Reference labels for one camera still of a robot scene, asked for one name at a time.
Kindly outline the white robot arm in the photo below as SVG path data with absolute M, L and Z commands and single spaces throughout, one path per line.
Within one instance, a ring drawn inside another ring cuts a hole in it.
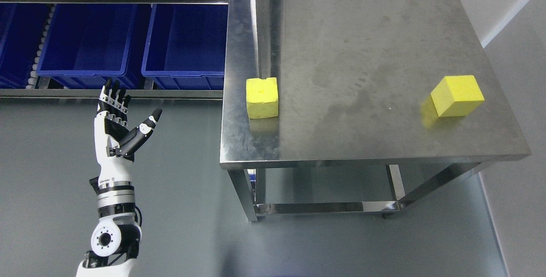
M 137 264 L 142 240 L 142 215 L 129 181 L 101 183 L 90 179 L 97 196 L 98 224 L 90 250 L 77 267 L 77 277 L 128 277 Z

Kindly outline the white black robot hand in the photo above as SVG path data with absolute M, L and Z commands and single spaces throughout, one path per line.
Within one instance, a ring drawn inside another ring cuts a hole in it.
M 134 154 L 150 139 L 162 114 L 156 108 L 142 123 L 128 128 L 128 104 L 131 96 L 120 88 L 119 81 L 108 78 L 98 96 L 94 118 L 94 148 L 101 166 L 99 185 L 131 181 L 129 168 Z

